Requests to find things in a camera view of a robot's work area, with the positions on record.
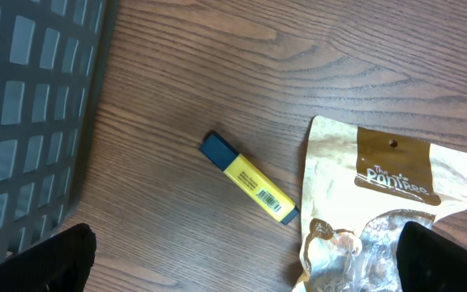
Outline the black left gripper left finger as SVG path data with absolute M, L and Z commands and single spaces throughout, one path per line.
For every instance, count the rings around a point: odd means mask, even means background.
M 0 264 L 0 291 L 82 291 L 96 235 L 80 223 Z

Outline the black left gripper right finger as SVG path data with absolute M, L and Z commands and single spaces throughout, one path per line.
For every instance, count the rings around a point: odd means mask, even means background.
M 467 292 L 467 250 L 409 221 L 396 250 L 404 292 Z

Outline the grey plastic mesh basket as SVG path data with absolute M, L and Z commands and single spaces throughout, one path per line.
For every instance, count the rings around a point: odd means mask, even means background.
M 0 0 L 0 264 L 77 208 L 114 0 Z

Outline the yellow glue stick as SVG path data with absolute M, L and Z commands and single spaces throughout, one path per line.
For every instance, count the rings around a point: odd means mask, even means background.
M 299 214 L 294 201 L 217 132 L 210 131 L 199 150 L 276 221 L 287 225 Z

